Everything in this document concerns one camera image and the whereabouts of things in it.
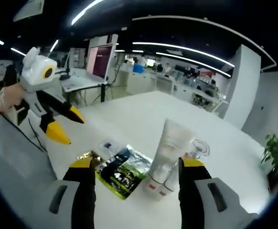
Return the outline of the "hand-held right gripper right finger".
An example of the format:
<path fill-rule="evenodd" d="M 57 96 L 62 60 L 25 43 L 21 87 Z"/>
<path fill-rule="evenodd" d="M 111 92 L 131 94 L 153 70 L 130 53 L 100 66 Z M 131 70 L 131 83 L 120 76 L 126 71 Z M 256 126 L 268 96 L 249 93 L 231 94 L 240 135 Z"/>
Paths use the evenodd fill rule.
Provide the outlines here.
<path fill-rule="evenodd" d="M 245 229 L 258 218 L 241 206 L 233 189 L 211 177 L 195 158 L 179 158 L 179 188 L 183 229 Z"/>

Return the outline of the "person's left hand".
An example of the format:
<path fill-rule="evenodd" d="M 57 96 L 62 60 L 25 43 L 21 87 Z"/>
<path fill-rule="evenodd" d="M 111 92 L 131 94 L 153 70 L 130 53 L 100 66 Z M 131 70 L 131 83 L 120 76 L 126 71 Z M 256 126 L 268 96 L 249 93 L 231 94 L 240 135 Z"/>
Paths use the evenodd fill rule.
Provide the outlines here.
<path fill-rule="evenodd" d="M 26 93 L 26 91 L 19 83 L 4 87 L 3 90 L 5 104 L 8 108 L 19 105 Z"/>

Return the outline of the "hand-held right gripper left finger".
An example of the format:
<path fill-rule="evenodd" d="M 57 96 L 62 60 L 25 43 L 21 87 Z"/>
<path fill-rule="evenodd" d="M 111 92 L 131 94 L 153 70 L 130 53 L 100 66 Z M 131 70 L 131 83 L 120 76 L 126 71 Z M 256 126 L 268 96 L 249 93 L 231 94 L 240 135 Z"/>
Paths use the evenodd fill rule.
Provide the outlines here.
<path fill-rule="evenodd" d="M 49 183 L 39 194 L 40 229 L 93 229 L 96 202 L 95 162 L 72 163 L 62 180 Z"/>

